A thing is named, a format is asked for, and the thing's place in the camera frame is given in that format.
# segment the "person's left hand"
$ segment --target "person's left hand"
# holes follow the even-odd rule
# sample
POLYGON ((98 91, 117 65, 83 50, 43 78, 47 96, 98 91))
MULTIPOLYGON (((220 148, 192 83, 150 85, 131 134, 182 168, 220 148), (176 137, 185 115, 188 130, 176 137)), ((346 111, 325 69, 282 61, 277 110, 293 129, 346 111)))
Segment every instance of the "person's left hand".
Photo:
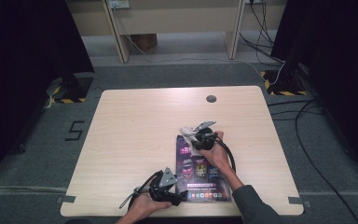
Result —
POLYGON ((172 204, 168 202, 155 202, 150 197, 148 192, 141 193, 132 203, 127 214, 121 218, 117 223, 135 223, 146 217, 152 215, 152 213, 159 209, 165 209, 171 207, 172 204))

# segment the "person's right hand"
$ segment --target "person's right hand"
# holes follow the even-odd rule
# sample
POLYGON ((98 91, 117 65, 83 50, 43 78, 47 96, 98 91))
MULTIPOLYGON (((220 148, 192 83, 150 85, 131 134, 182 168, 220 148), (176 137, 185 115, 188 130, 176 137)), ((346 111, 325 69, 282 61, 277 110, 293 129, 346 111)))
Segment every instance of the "person's right hand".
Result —
MULTIPOLYGON (((224 133, 221 131, 215 132, 217 133, 216 141, 223 141, 224 133)), ((214 142, 214 145, 211 150, 204 150, 200 151, 200 154, 205 157, 211 165, 217 167, 221 172, 225 171, 226 169, 231 168, 228 162, 228 155, 226 150, 217 142, 214 142)))
MULTIPOLYGON (((217 141, 223 141, 223 132, 215 132, 217 133, 217 141)), ((205 157, 208 162, 211 163, 214 167, 219 169, 220 173, 226 178, 229 186, 231 187, 232 191, 243 186, 243 183, 238 178, 235 171, 231 168, 231 165, 228 161, 228 154, 226 150, 217 142, 214 142, 214 145, 211 150, 204 150, 200 151, 200 154, 205 157)))

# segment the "table surface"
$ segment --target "table surface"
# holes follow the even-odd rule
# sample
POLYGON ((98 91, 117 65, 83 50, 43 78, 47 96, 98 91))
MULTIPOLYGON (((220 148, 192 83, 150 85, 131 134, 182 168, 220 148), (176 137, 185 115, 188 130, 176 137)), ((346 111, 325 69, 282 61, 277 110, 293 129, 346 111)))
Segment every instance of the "table surface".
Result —
MULTIPOLYGON (((180 128, 207 120, 216 120, 211 128, 225 133, 245 185, 253 185, 278 214, 302 214, 302 204, 288 201, 299 196, 262 91, 238 86, 104 91, 66 193, 76 199, 62 203, 62 215, 123 216, 127 205, 118 207, 135 187, 175 167, 180 128), (207 102, 209 95, 215 103, 207 102)), ((152 216, 240 215, 232 202, 181 203, 152 216)))

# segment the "dark sleeve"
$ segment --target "dark sleeve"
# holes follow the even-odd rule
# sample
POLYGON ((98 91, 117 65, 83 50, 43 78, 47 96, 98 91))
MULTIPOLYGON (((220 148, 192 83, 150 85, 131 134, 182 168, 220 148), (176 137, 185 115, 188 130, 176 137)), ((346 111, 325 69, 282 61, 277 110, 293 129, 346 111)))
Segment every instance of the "dark sleeve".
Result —
POLYGON ((275 210, 261 201, 252 186, 247 185, 236 189, 232 193, 232 197, 242 213, 243 223, 282 223, 281 218, 275 210))

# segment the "metal bracket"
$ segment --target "metal bracket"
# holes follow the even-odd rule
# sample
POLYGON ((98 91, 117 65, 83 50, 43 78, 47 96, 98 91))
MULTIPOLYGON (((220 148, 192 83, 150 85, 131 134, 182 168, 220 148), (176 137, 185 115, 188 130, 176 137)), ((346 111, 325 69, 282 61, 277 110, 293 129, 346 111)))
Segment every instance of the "metal bracket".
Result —
POLYGON ((159 182, 159 187, 163 188, 169 185, 176 184, 178 180, 176 179, 175 175, 172 173, 170 167, 165 168, 164 174, 159 182))
POLYGON ((197 128, 193 129, 193 132, 199 132, 203 129, 208 128, 211 125, 214 125, 216 121, 203 121, 197 128))

